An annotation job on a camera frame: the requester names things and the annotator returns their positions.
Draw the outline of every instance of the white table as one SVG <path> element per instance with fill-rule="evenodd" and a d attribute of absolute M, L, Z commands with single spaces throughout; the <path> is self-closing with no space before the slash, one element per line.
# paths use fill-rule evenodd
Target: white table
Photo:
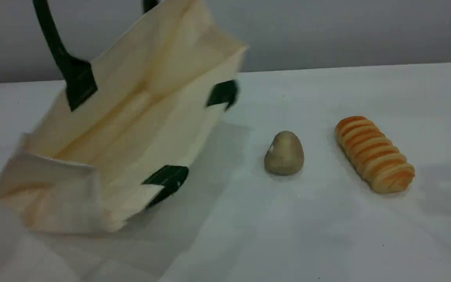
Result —
<path fill-rule="evenodd" d="M 451 281 L 451 64 L 240 74 L 241 97 L 181 190 L 100 237 L 32 234 L 0 208 L 0 281 Z M 0 84 L 0 169 L 61 81 Z M 395 197 L 370 191 L 333 137 L 373 120 L 417 170 Z M 263 170 L 281 130 L 306 163 Z"/>

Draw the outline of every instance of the bread roll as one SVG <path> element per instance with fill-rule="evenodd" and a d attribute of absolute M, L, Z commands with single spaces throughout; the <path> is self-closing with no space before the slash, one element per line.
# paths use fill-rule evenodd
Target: bread roll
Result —
<path fill-rule="evenodd" d="M 335 135 L 373 191 L 381 194 L 404 191 L 415 177 L 415 169 L 406 162 L 406 157 L 365 117 L 344 118 L 335 127 Z"/>

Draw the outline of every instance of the cream tote bag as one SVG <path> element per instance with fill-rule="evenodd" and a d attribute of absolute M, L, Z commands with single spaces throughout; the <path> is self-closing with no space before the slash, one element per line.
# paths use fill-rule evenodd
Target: cream tote bag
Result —
<path fill-rule="evenodd" d="M 145 4 L 153 9 L 90 63 L 67 53 L 47 1 L 34 0 L 67 86 L 0 175 L 0 202 L 29 229 L 120 229 L 179 189 L 236 101 L 246 46 L 201 0 Z"/>

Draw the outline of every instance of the bag handle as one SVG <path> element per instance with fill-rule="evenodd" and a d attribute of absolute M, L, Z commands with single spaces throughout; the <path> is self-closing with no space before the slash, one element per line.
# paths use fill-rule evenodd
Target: bag handle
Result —
<path fill-rule="evenodd" d="M 32 0 L 48 48 L 66 81 L 70 111 L 74 111 L 97 91 L 92 66 L 88 61 L 70 55 L 60 39 L 48 0 Z M 143 0 L 144 13 L 158 5 L 157 0 Z"/>

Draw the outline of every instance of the gray wall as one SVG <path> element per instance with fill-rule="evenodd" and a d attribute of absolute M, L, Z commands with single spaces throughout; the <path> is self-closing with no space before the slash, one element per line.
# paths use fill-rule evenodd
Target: gray wall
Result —
<path fill-rule="evenodd" d="M 141 0 L 49 0 L 69 51 L 93 59 Z M 251 45 L 245 71 L 451 62 L 451 0 L 207 0 Z M 31 0 L 0 0 L 0 82 L 60 78 Z"/>

